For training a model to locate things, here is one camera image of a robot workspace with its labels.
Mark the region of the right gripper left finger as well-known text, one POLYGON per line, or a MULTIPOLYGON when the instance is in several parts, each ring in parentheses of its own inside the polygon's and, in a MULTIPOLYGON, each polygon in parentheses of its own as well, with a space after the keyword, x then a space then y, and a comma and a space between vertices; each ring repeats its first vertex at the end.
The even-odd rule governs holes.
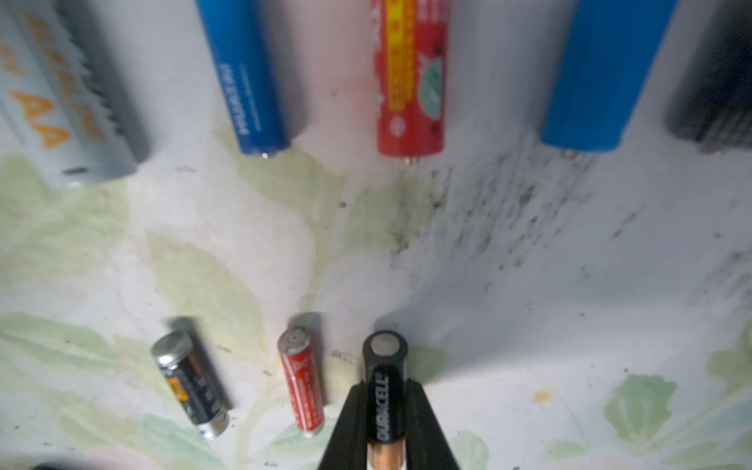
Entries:
POLYGON ((367 386, 364 382, 352 386, 318 470, 366 470, 367 386))

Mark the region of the dark blue AAA battery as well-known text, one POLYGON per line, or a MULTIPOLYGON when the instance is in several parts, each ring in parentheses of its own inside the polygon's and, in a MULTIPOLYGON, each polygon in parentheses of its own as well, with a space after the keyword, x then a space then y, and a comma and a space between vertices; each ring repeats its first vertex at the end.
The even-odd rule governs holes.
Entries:
POLYGON ((751 150, 751 3, 725 1, 666 114, 673 137, 706 154, 751 150))

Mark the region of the black copper Duracell battery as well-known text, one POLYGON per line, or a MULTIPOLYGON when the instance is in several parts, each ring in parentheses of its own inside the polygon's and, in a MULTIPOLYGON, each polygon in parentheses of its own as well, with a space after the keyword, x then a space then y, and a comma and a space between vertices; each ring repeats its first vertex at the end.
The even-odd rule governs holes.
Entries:
POLYGON ((400 334, 377 331, 363 343, 367 463, 405 467, 405 382, 409 346, 400 334))

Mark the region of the red AAA battery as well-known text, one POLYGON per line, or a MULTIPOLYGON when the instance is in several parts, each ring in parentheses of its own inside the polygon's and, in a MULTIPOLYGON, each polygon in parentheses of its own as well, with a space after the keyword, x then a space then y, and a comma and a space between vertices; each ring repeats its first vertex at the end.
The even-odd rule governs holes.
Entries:
POLYGON ((277 342, 296 423, 306 438, 324 427, 324 399, 313 336, 301 326, 290 326, 277 342))

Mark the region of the white orange AA battery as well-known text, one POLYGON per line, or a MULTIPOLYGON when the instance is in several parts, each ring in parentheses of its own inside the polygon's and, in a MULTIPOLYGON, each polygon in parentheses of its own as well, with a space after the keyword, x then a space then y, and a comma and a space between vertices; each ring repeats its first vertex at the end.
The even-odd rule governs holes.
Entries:
POLYGON ((53 188, 137 171, 80 24, 62 1, 2 2, 1 113, 53 188))

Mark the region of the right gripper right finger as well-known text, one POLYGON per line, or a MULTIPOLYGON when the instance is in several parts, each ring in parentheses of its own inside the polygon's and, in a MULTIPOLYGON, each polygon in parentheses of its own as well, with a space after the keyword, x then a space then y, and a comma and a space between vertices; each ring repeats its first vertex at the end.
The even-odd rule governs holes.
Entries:
POLYGON ((421 384, 405 383, 407 470, 458 470, 448 440, 421 384))

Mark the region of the red AA battery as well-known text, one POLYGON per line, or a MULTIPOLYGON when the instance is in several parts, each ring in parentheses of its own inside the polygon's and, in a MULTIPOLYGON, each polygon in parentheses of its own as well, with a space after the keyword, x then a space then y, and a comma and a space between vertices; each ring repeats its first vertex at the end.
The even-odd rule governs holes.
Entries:
POLYGON ((377 148, 407 162, 445 146, 448 27, 452 3, 370 3, 378 81, 377 148))

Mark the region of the black silver AAA battery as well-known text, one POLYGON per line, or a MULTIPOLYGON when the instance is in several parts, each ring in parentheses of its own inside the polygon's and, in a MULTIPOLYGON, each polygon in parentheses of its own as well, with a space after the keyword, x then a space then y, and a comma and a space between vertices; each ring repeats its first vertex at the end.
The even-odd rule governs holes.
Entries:
POLYGON ((151 356, 201 436, 211 441, 223 434, 229 424, 227 409, 191 336, 172 331, 152 346, 151 356))

